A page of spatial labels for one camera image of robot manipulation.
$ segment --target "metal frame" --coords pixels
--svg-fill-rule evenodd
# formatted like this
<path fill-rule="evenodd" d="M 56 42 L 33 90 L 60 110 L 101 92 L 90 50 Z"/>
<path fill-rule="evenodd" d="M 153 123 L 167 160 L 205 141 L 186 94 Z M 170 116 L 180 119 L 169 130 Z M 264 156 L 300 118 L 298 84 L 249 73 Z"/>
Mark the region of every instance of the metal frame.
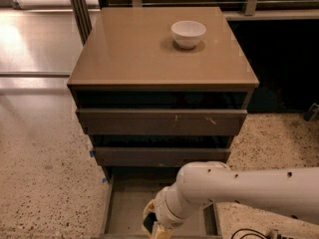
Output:
<path fill-rule="evenodd" d="M 69 72 L 0 72 L 0 78 L 69 78 Z"/>
<path fill-rule="evenodd" d="M 223 12 L 227 21 L 253 21 L 253 20 L 310 20 L 319 19 L 318 10 L 270 10 L 255 11 L 254 15 L 246 16 L 243 12 Z"/>
<path fill-rule="evenodd" d="M 92 30 L 91 19 L 86 0 L 70 0 L 77 21 L 82 44 L 87 42 L 87 39 Z"/>
<path fill-rule="evenodd" d="M 107 191 L 107 197 L 105 202 L 106 208 L 104 211 L 104 217 L 103 217 L 103 222 L 101 227 L 101 235 L 109 231 L 110 218 L 111 218 L 111 212 L 112 212 L 112 201 L 113 201 L 113 195 L 114 195 L 113 185 L 114 185 L 114 176 L 109 177 L 109 188 Z"/>

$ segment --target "cabinet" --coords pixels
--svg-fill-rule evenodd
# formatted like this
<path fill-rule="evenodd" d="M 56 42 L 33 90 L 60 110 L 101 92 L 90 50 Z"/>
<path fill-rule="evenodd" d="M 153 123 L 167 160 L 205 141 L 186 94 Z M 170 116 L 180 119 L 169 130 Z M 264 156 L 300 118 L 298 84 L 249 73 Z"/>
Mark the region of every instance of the cabinet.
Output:
<path fill-rule="evenodd" d="M 194 49 L 178 20 L 205 25 Z M 257 86 L 218 7 L 103 8 L 68 82 L 102 167 L 227 162 Z"/>

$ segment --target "black cable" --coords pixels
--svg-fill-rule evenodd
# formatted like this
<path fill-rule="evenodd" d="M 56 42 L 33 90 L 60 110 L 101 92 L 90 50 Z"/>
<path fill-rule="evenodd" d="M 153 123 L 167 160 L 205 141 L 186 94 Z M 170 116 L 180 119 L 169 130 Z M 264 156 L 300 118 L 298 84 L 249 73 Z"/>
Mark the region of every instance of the black cable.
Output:
<path fill-rule="evenodd" d="M 253 234 L 253 233 L 248 233 L 248 234 L 245 234 L 245 235 L 243 235 L 243 236 L 241 236 L 239 239 L 243 239 L 244 237 L 246 237 L 246 236 L 248 236 L 248 235 L 254 235 L 255 237 L 258 237 L 258 238 L 260 238 L 260 239 L 265 239 L 265 238 L 267 238 L 267 237 L 265 237 L 264 235 L 258 235 L 258 234 Z"/>
<path fill-rule="evenodd" d="M 258 232 L 258 231 L 256 231 L 256 230 L 254 230 L 254 229 L 250 229 L 250 228 L 240 228 L 240 229 L 238 229 L 236 232 L 234 232 L 234 233 L 232 234 L 231 239 L 233 239 L 233 238 L 235 237 L 235 235 L 236 235 L 238 232 L 240 232 L 240 231 L 254 232 L 254 233 L 256 233 L 257 235 L 259 235 L 261 239 L 267 239 L 267 237 L 266 237 L 264 234 L 262 234 L 262 233 L 260 233 L 260 232 Z"/>

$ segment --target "cabinet top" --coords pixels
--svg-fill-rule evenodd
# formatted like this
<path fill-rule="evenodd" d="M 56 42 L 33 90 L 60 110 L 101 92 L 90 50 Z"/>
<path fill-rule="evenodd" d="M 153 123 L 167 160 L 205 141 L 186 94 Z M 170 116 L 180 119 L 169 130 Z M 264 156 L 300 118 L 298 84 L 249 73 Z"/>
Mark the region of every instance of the cabinet top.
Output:
<path fill-rule="evenodd" d="M 170 27 L 193 20 L 201 42 L 183 50 Z M 103 8 L 69 88 L 254 88 L 258 80 L 218 7 Z"/>

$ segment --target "speckled floor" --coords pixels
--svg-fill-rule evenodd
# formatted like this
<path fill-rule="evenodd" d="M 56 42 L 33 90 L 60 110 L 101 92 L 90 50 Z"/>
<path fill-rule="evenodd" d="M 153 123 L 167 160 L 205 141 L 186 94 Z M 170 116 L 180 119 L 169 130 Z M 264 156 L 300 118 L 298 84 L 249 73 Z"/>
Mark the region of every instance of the speckled floor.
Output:
<path fill-rule="evenodd" d="M 74 23 L 68 22 L 66 31 L 70 32 Z M 45 33 L 33 36 L 34 44 L 40 44 L 38 37 L 43 42 Z M 56 64 L 58 71 L 71 70 L 79 55 L 80 39 L 72 38 L 70 45 L 75 50 L 68 52 L 73 55 Z M 20 51 L 24 56 L 34 56 L 39 69 L 41 65 L 50 65 L 45 70 L 56 69 L 52 67 L 54 58 L 47 61 L 38 54 L 41 49 L 32 47 L 19 50 L 2 42 L 0 58 L 6 60 L 1 60 L 0 70 L 23 70 L 23 65 L 12 67 L 13 55 Z M 52 51 L 58 60 L 60 53 Z M 75 116 L 66 82 L 0 78 L 0 239 L 89 239 L 101 232 L 109 186 L 103 183 L 104 174 L 89 155 L 91 143 Z M 319 120 L 305 121 L 301 114 L 249 114 L 231 148 L 227 164 L 235 170 L 318 166 Z M 319 226 L 310 223 L 233 203 L 219 203 L 217 210 L 224 239 L 230 239 L 240 228 L 263 234 L 278 229 L 300 238 L 319 238 Z"/>

